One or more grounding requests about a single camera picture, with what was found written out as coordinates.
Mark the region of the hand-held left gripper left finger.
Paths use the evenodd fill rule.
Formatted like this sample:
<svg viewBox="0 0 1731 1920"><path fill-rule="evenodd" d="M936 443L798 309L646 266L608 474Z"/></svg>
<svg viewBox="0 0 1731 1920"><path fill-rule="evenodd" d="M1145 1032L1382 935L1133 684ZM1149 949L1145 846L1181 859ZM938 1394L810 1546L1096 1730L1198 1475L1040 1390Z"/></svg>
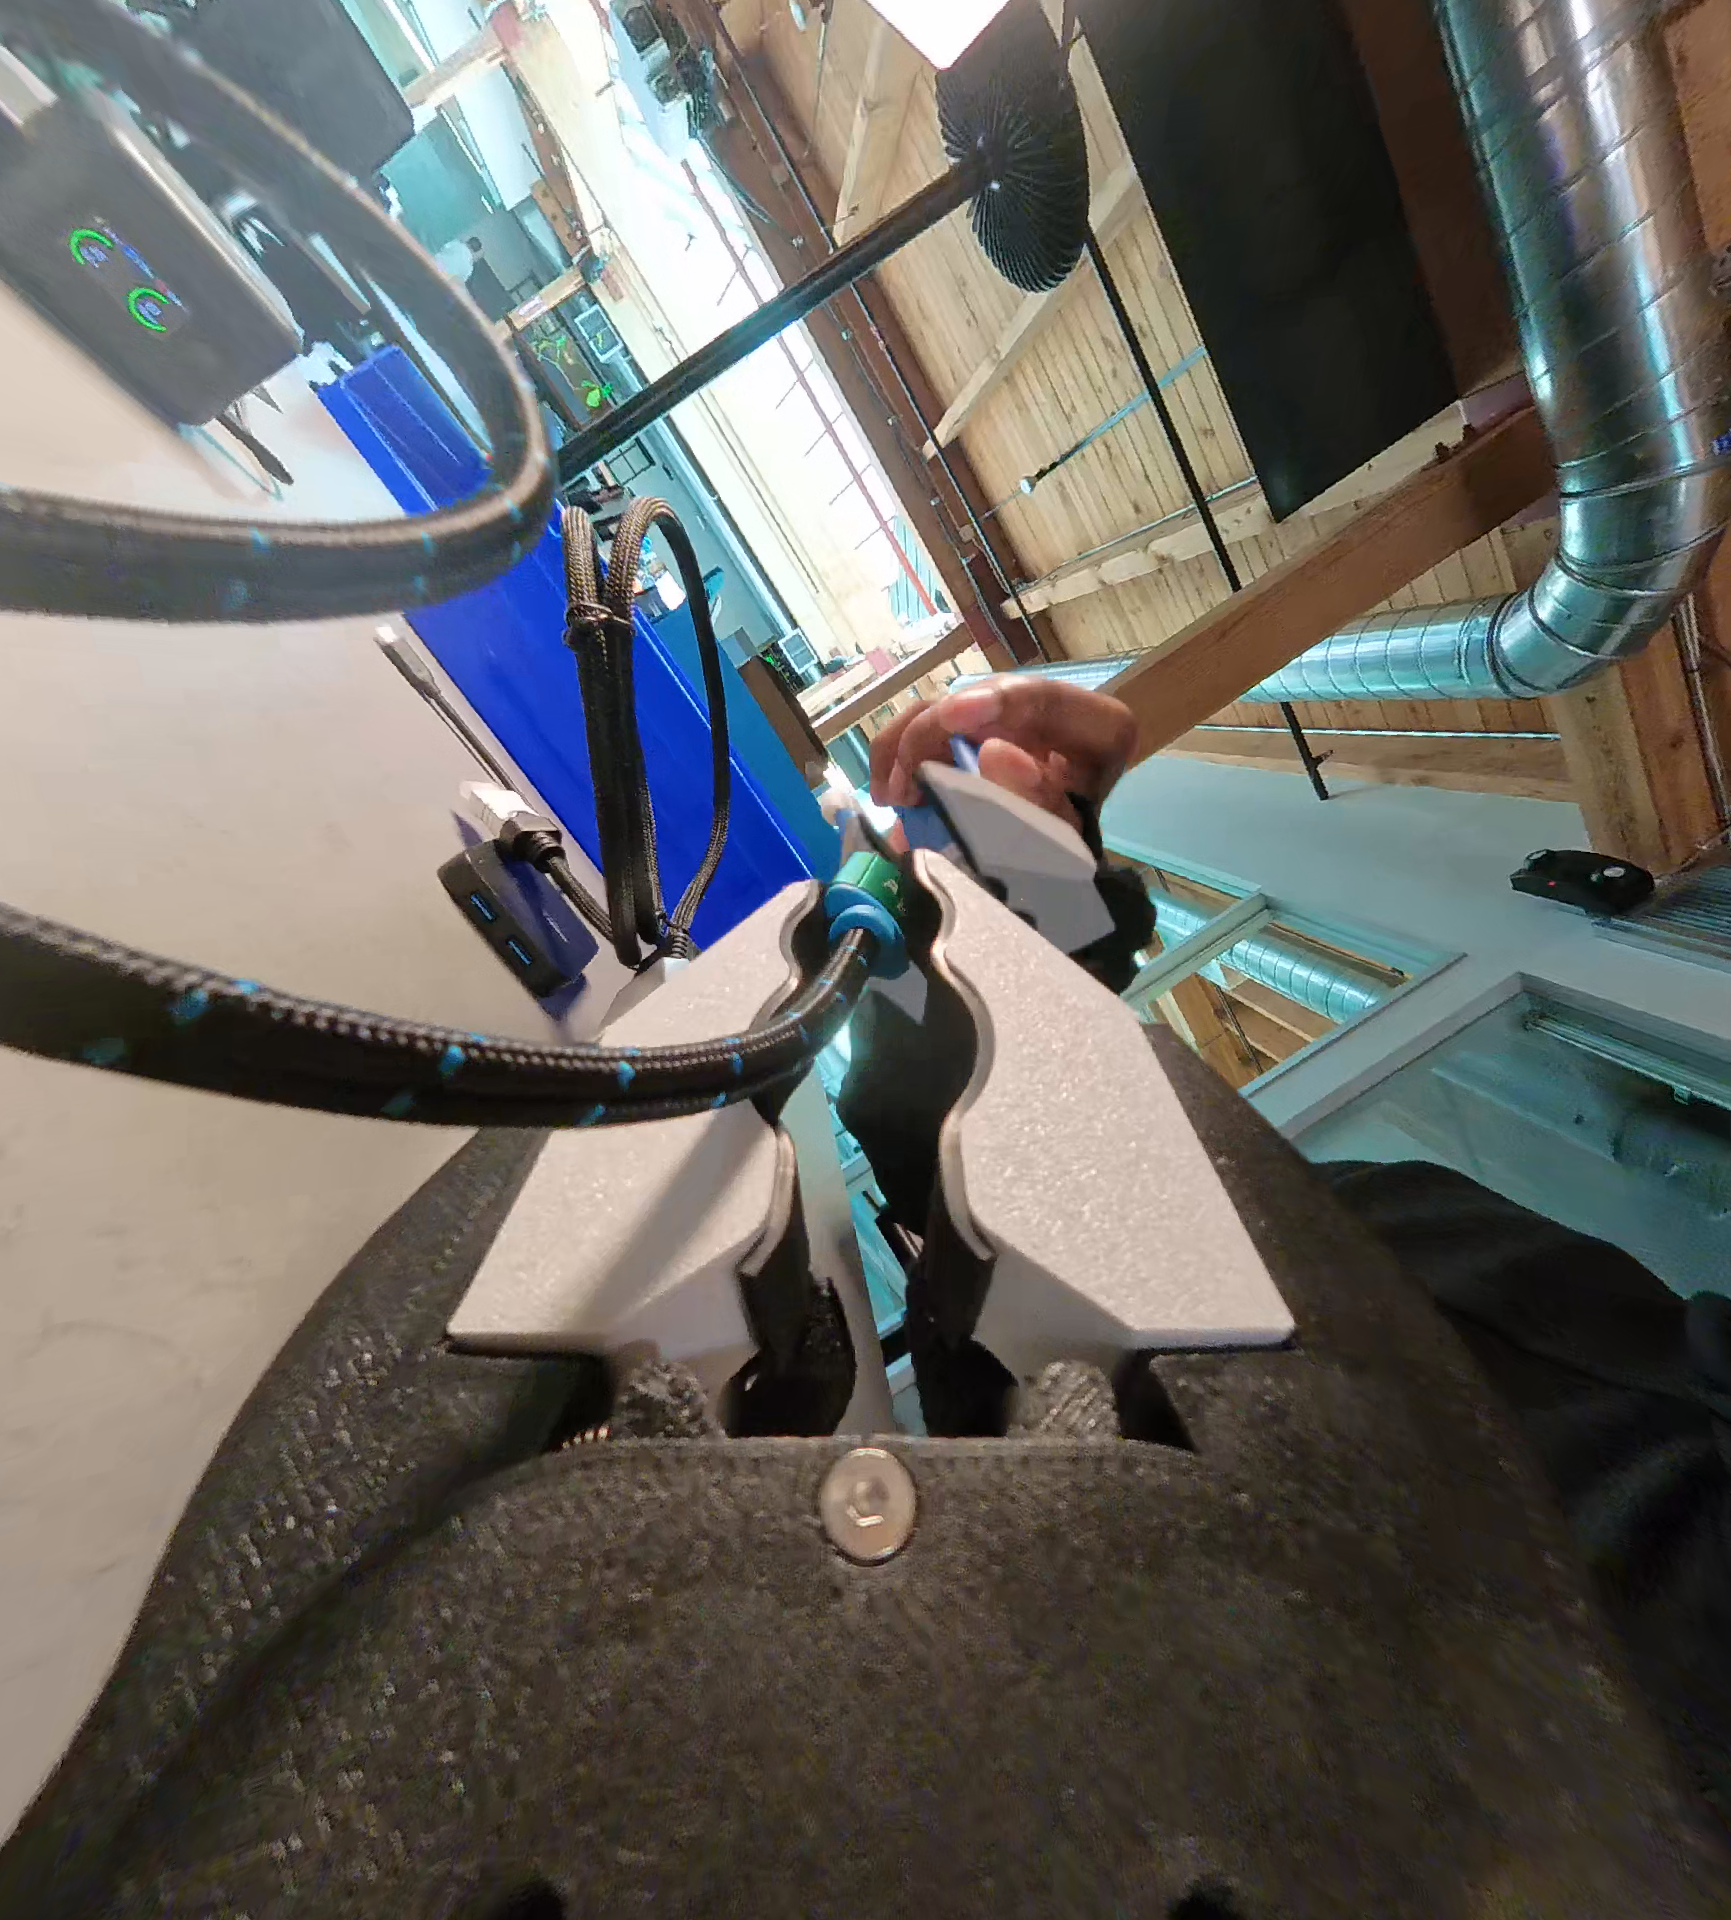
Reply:
<svg viewBox="0 0 1731 1920"><path fill-rule="evenodd" d="M447 1319L470 1356L670 1359L736 1433L861 1433L861 1249L821 1069L777 1103L552 1132Z"/></svg>

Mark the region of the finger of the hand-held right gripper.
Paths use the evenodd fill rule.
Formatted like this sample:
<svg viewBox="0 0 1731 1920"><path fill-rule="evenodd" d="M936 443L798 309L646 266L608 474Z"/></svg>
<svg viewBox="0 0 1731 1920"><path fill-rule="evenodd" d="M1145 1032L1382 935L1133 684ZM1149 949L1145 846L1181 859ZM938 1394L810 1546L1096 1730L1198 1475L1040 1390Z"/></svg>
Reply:
<svg viewBox="0 0 1731 1920"><path fill-rule="evenodd" d="M1113 935L1113 912L1096 879L1096 856L1069 818L964 769L924 763L919 848L936 848L994 898L1048 935L1059 952L1096 949Z"/></svg>

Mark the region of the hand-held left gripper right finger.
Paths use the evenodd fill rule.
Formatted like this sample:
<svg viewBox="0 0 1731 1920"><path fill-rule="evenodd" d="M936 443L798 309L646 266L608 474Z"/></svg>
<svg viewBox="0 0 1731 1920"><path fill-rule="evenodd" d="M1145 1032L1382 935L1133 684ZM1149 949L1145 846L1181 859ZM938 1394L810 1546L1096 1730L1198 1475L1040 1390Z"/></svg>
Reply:
<svg viewBox="0 0 1731 1920"><path fill-rule="evenodd" d="M1294 1310L1142 1014L936 848L927 1008L953 1093L910 1305L927 1433L1007 1433L1051 1363L1285 1349Z"/></svg>

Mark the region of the person's right hand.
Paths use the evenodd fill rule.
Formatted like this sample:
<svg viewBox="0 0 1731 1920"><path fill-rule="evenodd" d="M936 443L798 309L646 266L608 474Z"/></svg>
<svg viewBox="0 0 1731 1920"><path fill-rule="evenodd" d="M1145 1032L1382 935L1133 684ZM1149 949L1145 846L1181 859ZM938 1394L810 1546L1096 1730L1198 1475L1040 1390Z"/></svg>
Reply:
<svg viewBox="0 0 1731 1920"><path fill-rule="evenodd" d="M1067 818L1100 848L1100 807L1136 756L1136 716L1105 688L1051 675L991 675L898 712L869 756L869 798L876 807L919 807L924 763L953 763L953 740L967 740L981 777Z"/></svg>

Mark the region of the person's black clothing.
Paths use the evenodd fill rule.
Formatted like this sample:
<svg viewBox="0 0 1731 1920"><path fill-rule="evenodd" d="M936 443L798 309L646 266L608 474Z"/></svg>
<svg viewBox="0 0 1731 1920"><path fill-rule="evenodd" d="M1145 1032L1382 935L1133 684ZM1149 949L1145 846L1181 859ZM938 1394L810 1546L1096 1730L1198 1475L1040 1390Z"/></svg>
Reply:
<svg viewBox="0 0 1731 1920"><path fill-rule="evenodd" d="M1731 1298L1444 1164L1315 1164L1518 1411L1622 1659L1731 1836Z"/></svg>

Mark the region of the black pole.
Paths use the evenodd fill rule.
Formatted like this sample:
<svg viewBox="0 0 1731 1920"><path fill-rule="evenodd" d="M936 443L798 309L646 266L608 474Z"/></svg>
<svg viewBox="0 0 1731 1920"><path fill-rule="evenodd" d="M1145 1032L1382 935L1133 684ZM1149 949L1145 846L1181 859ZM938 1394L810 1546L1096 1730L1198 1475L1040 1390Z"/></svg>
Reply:
<svg viewBox="0 0 1731 1920"><path fill-rule="evenodd" d="M666 421L681 403L741 366L758 350L776 346L786 326L876 271L910 241L944 224L957 205L996 177L996 145L976 145L944 177L927 185L912 201L876 220L862 237L834 251L815 271L782 284L776 298L740 318L708 350L688 354L605 421L585 423L560 445L560 480L579 480L608 460L624 443L636 443L647 423Z"/></svg>

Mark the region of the black ceiling panel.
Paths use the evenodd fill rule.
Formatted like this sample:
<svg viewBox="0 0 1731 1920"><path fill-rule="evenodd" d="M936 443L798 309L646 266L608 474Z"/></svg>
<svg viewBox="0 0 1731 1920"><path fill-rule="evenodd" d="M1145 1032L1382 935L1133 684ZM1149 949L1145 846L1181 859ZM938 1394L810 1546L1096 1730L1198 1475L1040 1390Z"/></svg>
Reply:
<svg viewBox="0 0 1731 1920"><path fill-rule="evenodd" d="M1345 13L1330 0L1076 13L1285 524L1459 392Z"/></svg>

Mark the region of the black round ribbed lamp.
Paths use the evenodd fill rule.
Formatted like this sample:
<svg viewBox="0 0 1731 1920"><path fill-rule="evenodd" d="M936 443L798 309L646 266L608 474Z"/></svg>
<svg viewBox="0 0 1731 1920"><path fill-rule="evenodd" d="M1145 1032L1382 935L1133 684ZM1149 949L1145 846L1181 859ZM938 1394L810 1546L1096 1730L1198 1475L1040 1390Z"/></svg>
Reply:
<svg viewBox="0 0 1731 1920"><path fill-rule="evenodd" d="M1059 43L967 47L936 75L936 124L953 167L976 167L973 237L1023 293L1051 293L1083 257L1092 159Z"/></svg>

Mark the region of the grey portable power station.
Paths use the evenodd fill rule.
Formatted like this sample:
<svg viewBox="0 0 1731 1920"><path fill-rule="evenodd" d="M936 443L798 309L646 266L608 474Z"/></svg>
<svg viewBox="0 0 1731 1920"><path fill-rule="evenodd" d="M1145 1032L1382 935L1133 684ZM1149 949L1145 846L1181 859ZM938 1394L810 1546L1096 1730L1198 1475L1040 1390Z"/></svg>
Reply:
<svg viewBox="0 0 1731 1920"><path fill-rule="evenodd" d="M303 354L276 284L107 104L58 104L0 159L0 283L165 423L219 421Z"/></svg>

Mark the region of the black wall device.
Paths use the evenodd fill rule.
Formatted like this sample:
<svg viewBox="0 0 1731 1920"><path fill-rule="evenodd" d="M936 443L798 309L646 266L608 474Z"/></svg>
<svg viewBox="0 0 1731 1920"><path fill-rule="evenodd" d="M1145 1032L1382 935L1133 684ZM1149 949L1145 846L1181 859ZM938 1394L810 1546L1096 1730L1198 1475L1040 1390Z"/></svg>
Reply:
<svg viewBox="0 0 1731 1920"><path fill-rule="evenodd" d="M1533 848L1511 873L1511 890L1615 922L1656 894L1656 877L1643 864L1602 848Z"/></svg>

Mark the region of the silver spiral duct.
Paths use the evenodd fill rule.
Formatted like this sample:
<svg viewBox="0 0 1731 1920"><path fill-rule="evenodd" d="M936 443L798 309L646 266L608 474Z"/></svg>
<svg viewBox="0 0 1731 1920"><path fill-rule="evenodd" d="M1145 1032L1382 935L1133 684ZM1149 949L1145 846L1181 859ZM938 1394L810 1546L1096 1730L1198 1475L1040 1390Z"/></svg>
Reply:
<svg viewBox="0 0 1731 1920"><path fill-rule="evenodd" d="M1731 338L1656 4L1427 4L1511 298L1530 406L1242 585L1105 695L1160 751L1231 702L1483 702L1570 695L1638 659L1705 585L1731 524ZM1492 600L1382 600L1501 516L1557 502L1543 572Z"/></svg>

